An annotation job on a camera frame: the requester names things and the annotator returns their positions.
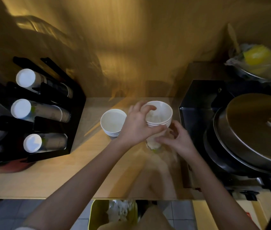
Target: wooden countertop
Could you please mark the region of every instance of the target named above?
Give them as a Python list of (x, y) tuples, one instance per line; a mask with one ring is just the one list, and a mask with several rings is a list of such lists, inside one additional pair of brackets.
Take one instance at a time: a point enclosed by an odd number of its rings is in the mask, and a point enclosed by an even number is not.
[[(0, 174), (0, 198), (44, 199), (63, 185), (111, 141), (100, 127), (100, 117), (110, 108), (127, 112), (142, 98), (88, 98), (78, 126), (72, 153), (38, 161), (19, 173)], [(171, 104), (170, 98), (146, 98)], [(157, 153), (145, 143), (130, 149), (115, 165), (94, 198), (190, 199), (184, 189), (176, 152), (162, 146)]]

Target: person's left arm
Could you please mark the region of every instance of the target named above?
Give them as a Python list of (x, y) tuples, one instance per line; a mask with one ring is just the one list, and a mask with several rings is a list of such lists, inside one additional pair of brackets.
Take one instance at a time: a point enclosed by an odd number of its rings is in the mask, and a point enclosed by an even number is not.
[(145, 101), (131, 106), (119, 137), (71, 179), (43, 201), (24, 221), (23, 226), (38, 230), (68, 230), (92, 199), (118, 160), (134, 145), (166, 129), (148, 127), (145, 116), (154, 106), (141, 107)]

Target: black rack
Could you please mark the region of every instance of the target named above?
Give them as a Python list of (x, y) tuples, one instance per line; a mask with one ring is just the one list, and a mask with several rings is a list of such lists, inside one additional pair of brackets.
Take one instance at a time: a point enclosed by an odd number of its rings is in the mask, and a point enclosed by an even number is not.
[[(22, 158), (25, 158), (24, 162), (35, 162), (71, 153), (86, 97), (81, 87), (50, 58), (41, 58), (41, 61), (53, 69), (61, 77), (62, 82), (73, 90), (72, 99), (64, 96), (46, 83), (41, 84), (40, 94), (37, 94), (18, 86), (14, 82), (7, 83), (7, 99), (10, 100), (11, 104), (17, 99), (25, 98), (40, 103), (57, 105), (68, 110), (71, 113), (71, 119), (69, 123), (63, 123), (42, 117), (35, 117), (34, 123), (31, 123), (11, 116), (1, 116), (0, 130), (7, 131), (8, 134), (0, 142), (0, 147), (3, 148), (3, 150), (0, 150), (0, 162)], [(14, 57), (13, 62), (23, 69), (32, 69), (46, 77), (55, 79), (27, 58)], [(42, 153), (28, 153), (23, 149), (23, 140), (27, 135), (50, 132), (67, 135), (66, 149)]]

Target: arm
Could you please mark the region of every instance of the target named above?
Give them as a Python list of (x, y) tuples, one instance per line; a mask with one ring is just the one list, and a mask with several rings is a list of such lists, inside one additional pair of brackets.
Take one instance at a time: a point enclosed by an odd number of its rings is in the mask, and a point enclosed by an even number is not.
[(258, 230), (197, 152), (188, 132), (175, 120), (171, 127), (175, 139), (162, 136), (156, 141), (173, 147), (192, 167), (217, 227), (220, 230)]
[(24, 221), (23, 226), (38, 230), (68, 230), (92, 199), (118, 160), (134, 145), (166, 129), (148, 127), (145, 116), (154, 106), (144, 101), (131, 106), (119, 137), (71, 179), (41, 203)]

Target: forearm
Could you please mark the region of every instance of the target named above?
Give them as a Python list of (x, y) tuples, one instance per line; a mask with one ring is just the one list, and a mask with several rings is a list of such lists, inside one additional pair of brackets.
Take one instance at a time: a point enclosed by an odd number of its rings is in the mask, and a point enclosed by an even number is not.
[(113, 140), (99, 155), (38, 206), (23, 225), (38, 230), (70, 229), (127, 150), (128, 147), (120, 141)]
[(195, 173), (200, 189), (220, 230), (258, 229), (198, 153), (187, 161)]

